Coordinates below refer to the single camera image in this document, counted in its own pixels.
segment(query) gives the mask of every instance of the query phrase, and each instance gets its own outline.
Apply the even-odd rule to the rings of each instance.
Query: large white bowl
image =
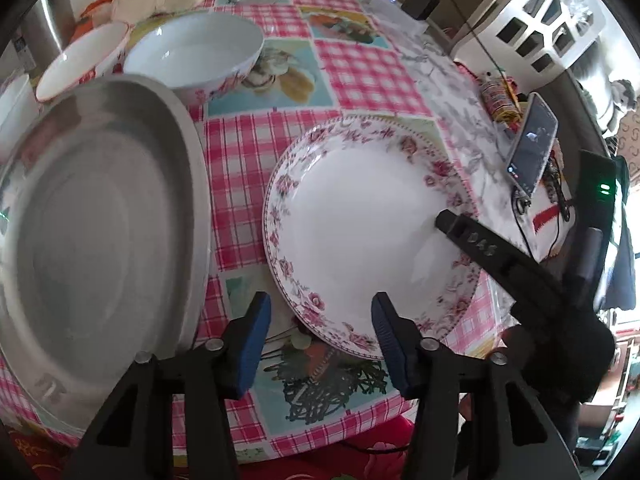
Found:
[[[52,100],[80,83],[110,74],[124,54],[129,33],[126,23],[111,22],[75,40],[42,74],[36,99],[40,102]]]
[[[254,22],[224,12],[196,12],[152,30],[134,46],[124,72],[156,79],[187,106],[234,88],[254,66],[264,35]]]

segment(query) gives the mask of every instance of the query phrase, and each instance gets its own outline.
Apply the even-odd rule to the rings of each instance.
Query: smartphone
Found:
[[[507,158],[507,175],[531,198],[545,171],[558,132],[558,119],[540,94],[529,95],[527,114]]]

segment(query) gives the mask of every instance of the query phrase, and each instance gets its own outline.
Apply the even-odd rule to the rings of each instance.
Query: stainless steel tray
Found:
[[[0,180],[0,350],[36,406],[84,430],[140,350],[192,345],[210,251],[187,110],[142,76],[58,99]]]

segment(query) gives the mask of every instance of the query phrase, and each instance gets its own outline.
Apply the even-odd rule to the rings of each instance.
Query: metal bolt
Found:
[[[213,339],[208,339],[207,342],[204,343],[204,348],[206,348],[210,352],[215,352],[217,350],[222,350],[224,345],[225,345],[225,342],[222,341],[222,339],[213,338]]]
[[[507,356],[501,352],[496,352],[494,354],[491,354],[491,357],[489,357],[489,359],[491,359],[491,361],[497,364],[498,366],[503,366],[507,364]]]
[[[420,341],[420,346],[423,350],[433,352],[434,350],[440,348],[440,343],[438,343],[433,337],[425,337],[422,341]]]
[[[139,365],[143,365],[151,361],[151,352],[140,351],[136,354],[135,360]]]

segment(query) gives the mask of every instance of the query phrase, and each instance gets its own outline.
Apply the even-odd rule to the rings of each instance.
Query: table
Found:
[[[254,20],[267,40],[263,61],[246,85],[190,109],[209,172],[215,243],[198,343],[219,336],[230,317],[242,314],[234,301],[238,290],[267,279],[262,202],[279,156],[293,138],[341,114],[393,116],[425,135],[449,155],[478,202],[481,221],[522,244],[506,212],[509,187],[491,159],[495,131],[477,89],[428,36],[395,30],[371,16],[366,1],[204,3]],[[497,319],[494,286],[483,274],[446,344],[482,356],[497,342]],[[343,440],[412,407],[392,388],[380,362],[349,357],[317,340],[306,350],[287,344],[278,357],[263,361],[254,387],[226,405],[241,462]],[[71,446],[78,442],[30,405],[3,362],[0,404],[4,420],[27,423]],[[186,454],[183,410],[183,399],[176,398],[178,458]]]

